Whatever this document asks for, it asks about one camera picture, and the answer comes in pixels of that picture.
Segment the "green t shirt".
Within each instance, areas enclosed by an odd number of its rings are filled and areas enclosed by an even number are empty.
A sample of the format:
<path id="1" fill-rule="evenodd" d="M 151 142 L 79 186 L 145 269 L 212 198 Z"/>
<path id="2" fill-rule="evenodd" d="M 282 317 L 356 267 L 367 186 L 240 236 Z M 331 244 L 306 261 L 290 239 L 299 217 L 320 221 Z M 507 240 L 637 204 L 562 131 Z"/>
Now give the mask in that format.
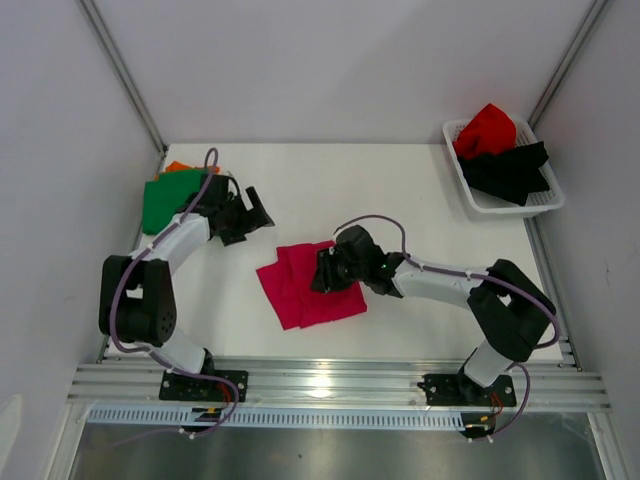
<path id="1" fill-rule="evenodd" d="M 177 210 L 201 188 L 206 174 L 200 170 L 182 170 L 161 174 L 144 187 L 142 232 L 153 236 L 161 232 Z"/>

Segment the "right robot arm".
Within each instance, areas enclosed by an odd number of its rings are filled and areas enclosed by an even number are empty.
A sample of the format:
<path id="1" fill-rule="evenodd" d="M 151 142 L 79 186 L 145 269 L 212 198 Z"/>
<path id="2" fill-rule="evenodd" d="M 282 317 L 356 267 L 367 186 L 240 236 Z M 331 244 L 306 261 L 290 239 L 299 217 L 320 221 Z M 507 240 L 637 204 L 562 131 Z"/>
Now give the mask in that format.
<path id="1" fill-rule="evenodd" d="M 481 402 L 503 372 L 559 337 L 556 307 L 506 259 L 484 269 L 433 264 L 406 250 L 385 252 L 365 228 L 353 225 L 316 253 L 315 266 L 315 292 L 342 292 L 362 283 L 381 296 L 435 300 L 470 311 L 484 340 L 456 380 L 458 395 L 468 403 Z"/>

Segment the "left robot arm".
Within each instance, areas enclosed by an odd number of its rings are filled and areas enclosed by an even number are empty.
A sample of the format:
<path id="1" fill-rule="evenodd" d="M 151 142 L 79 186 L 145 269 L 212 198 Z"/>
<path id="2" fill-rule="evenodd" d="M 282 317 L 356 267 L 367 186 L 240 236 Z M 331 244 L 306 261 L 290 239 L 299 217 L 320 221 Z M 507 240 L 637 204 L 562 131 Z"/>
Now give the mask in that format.
<path id="1" fill-rule="evenodd" d="M 225 246 L 274 221 L 253 186 L 231 175 L 204 173 L 169 223 L 144 247 L 111 255 L 102 266 L 99 329 L 122 353 L 145 353 L 174 373 L 197 400 L 216 390 L 211 353 L 177 326 L 173 275 L 200 247 L 217 238 Z"/>

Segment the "orange t shirt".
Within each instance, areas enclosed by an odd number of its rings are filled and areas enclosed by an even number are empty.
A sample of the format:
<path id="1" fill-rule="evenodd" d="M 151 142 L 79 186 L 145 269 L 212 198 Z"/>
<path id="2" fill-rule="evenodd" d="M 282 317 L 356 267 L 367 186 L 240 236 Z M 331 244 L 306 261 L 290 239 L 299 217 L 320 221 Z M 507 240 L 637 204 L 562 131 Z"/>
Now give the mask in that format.
<path id="1" fill-rule="evenodd" d="M 156 174 L 154 177 L 154 180 L 158 181 L 160 177 L 165 174 L 171 174 L 171 173 L 182 172 L 182 171 L 190 171 L 190 170 L 202 170 L 202 167 L 194 167 L 178 161 L 173 161 L 169 165 L 167 165 L 164 170 Z"/>

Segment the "pink t shirt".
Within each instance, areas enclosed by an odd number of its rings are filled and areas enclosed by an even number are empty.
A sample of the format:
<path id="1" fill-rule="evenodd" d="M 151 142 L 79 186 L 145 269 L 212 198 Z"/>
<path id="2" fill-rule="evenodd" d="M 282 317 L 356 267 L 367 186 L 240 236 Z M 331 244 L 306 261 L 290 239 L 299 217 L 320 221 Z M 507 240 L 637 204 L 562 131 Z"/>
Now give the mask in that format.
<path id="1" fill-rule="evenodd" d="M 283 330 L 309 328 L 367 312 L 361 287 L 319 293 L 311 290 L 316 254 L 334 246 L 331 240 L 276 248 L 277 261 L 256 270 L 264 293 Z"/>

